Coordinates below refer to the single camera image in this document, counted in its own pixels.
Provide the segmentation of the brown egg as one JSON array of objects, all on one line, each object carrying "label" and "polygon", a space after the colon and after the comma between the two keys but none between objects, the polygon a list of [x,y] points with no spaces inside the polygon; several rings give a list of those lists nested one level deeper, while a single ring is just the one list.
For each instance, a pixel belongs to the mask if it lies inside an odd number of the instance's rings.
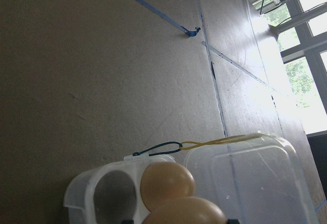
[{"label": "brown egg", "polygon": [[227,223],[227,218],[222,210],[209,200],[183,197],[151,211],[143,223]]},{"label": "brown egg", "polygon": [[155,162],[144,170],[140,195],[144,206],[153,211],[169,201],[193,196],[196,183],[192,174],[181,164]]}]

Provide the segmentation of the clear plastic egg box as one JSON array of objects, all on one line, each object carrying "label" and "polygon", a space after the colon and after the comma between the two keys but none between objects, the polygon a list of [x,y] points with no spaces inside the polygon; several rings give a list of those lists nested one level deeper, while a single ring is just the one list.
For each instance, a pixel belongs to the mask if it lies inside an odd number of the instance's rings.
[{"label": "clear plastic egg box", "polygon": [[[227,223],[318,223],[293,145],[279,136],[185,151],[181,164],[200,197],[217,205]],[[171,152],[135,152],[120,162],[83,172],[66,189],[70,223],[143,223],[151,213],[140,195],[141,177],[155,162],[175,162]]]}]

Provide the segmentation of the brown egg in box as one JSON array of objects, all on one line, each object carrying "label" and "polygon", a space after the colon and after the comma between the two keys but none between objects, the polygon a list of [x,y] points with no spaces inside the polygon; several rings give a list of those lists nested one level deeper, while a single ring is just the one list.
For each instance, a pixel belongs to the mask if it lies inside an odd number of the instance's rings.
[{"label": "brown egg in box", "polygon": [[153,211],[169,201],[193,196],[196,183],[192,174],[181,164],[155,162],[144,170],[140,195],[144,206]]}]

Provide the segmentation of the blue tape grid lines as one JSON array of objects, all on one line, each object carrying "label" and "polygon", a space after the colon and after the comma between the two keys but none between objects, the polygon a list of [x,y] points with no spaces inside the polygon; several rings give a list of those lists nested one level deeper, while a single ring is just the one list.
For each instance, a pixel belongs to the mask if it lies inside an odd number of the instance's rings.
[{"label": "blue tape grid lines", "polygon": [[282,134],[246,0],[108,2],[108,126],[116,137]]}]

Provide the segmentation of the yellow rubber band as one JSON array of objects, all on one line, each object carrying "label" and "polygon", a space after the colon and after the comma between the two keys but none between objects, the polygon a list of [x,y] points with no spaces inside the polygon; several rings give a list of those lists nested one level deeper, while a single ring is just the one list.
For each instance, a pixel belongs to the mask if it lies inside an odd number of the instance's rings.
[{"label": "yellow rubber band", "polygon": [[224,145],[224,144],[230,144],[230,143],[238,143],[238,142],[241,142],[241,141],[258,139],[260,137],[261,137],[261,134],[252,133],[252,134],[249,134],[249,135],[232,136],[232,137],[212,140],[212,141],[208,141],[208,142],[185,141],[185,142],[181,142],[181,146],[179,146],[179,149],[180,150],[191,150],[191,149],[195,149],[195,148],[198,148],[198,147],[201,147],[201,146]]}]

